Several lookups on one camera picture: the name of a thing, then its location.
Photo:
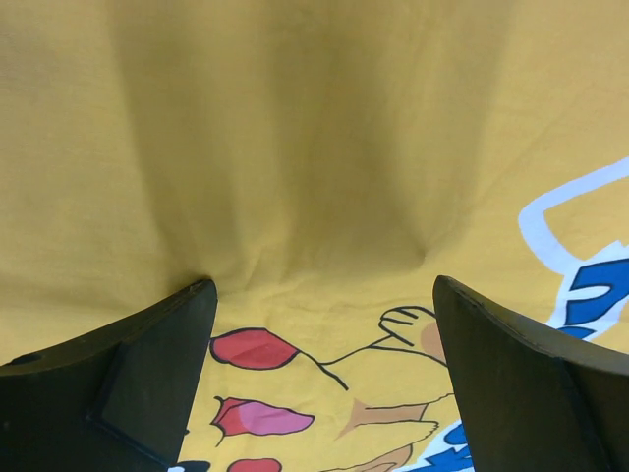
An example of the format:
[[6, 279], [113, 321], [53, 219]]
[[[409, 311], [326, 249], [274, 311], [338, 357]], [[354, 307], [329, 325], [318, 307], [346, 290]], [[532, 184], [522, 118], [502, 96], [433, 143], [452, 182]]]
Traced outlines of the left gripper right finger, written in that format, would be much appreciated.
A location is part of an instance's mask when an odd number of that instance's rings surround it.
[[628, 357], [513, 312], [448, 276], [432, 298], [478, 471], [625, 471]]

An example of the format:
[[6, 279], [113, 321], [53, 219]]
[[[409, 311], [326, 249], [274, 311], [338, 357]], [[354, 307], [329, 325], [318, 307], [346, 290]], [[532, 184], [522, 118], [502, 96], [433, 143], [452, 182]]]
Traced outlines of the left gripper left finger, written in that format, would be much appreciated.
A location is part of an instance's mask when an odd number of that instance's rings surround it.
[[166, 471], [179, 458], [217, 308], [201, 279], [1, 367], [4, 471]]

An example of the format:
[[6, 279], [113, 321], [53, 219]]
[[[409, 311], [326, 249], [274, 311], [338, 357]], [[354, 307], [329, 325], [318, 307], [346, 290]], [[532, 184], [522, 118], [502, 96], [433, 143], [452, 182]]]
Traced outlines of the yellow Pikachu placemat cloth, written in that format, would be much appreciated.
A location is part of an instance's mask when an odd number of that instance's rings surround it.
[[5, 1], [1, 358], [201, 278], [179, 469], [468, 471], [449, 275], [628, 348], [624, 1]]

